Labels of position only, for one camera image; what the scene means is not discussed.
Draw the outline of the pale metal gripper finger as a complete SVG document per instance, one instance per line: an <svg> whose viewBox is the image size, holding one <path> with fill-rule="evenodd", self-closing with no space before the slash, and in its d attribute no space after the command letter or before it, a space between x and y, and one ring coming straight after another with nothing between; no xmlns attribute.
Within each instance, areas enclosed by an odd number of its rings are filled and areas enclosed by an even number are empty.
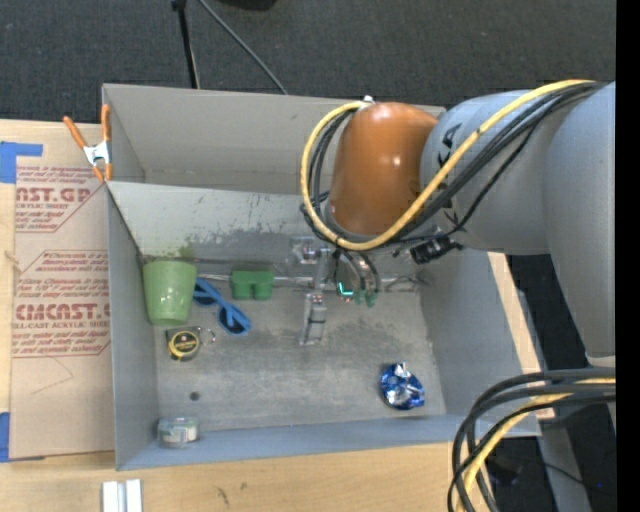
<svg viewBox="0 0 640 512"><path fill-rule="evenodd" d="M310 236L296 236L289 239L289 259L294 265L314 265L320 258L321 242Z"/></svg>
<svg viewBox="0 0 640 512"><path fill-rule="evenodd" d="M327 306L321 293L308 293L305 296L303 323L298 335L302 346L313 345L323 338L327 318Z"/></svg>

